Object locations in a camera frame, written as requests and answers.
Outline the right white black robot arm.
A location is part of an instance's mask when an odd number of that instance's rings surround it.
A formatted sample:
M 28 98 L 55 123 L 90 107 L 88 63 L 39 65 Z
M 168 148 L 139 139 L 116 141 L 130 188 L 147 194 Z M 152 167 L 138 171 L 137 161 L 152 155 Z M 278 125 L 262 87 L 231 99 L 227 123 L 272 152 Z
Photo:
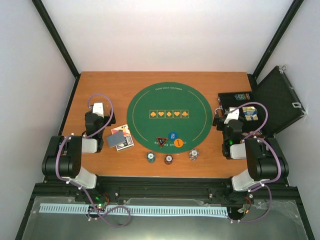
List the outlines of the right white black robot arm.
M 289 164 L 274 137 L 245 139 L 242 121 L 227 120 L 217 112 L 212 125 L 222 132 L 223 156 L 228 160 L 246 160 L 247 168 L 230 179 L 233 191 L 254 192 L 288 177 Z

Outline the black red triangular dealer button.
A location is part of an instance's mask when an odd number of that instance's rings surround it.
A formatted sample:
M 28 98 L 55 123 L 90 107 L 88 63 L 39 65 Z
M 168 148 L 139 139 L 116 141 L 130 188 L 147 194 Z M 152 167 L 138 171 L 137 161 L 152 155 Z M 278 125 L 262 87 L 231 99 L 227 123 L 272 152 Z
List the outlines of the black red triangular dealer button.
M 156 140 L 158 142 L 158 145 L 160 148 L 162 148 L 166 142 L 168 141 L 168 138 L 167 137 L 156 137 Z

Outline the dark red poker chip stack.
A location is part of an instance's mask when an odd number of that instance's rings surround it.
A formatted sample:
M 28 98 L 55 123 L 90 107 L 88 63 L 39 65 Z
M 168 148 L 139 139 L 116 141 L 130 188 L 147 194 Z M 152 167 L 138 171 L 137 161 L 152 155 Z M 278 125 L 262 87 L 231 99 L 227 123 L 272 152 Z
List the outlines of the dark red poker chip stack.
M 166 155 L 164 158 L 164 163 L 166 165 L 171 165 L 173 163 L 173 157 L 171 155 Z

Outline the blue small blind button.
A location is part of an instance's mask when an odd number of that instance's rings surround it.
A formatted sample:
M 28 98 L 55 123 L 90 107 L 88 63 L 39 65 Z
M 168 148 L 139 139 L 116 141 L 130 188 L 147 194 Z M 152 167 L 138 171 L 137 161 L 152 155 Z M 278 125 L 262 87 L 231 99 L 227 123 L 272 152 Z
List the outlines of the blue small blind button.
M 168 135 L 168 139 L 174 141 L 178 138 L 178 134 L 176 132 L 170 132 Z

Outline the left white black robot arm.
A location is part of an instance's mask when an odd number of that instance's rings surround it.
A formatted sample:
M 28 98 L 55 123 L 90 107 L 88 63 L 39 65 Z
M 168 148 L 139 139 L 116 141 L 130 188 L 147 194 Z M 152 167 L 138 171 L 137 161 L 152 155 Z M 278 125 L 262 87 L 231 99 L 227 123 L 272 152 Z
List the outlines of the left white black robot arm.
M 66 184 L 74 184 L 87 189 L 86 195 L 92 201 L 103 198 L 104 188 L 97 184 L 97 176 L 82 166 L 82 154 L 101 152 L 104 140 L 104 128 L 116 123 L 115 114 L 100 116 L 89 111 L 84 116 L 85 132 L 82 135 L 52 136 L 41 170 L 46 177 L 56 177 Z

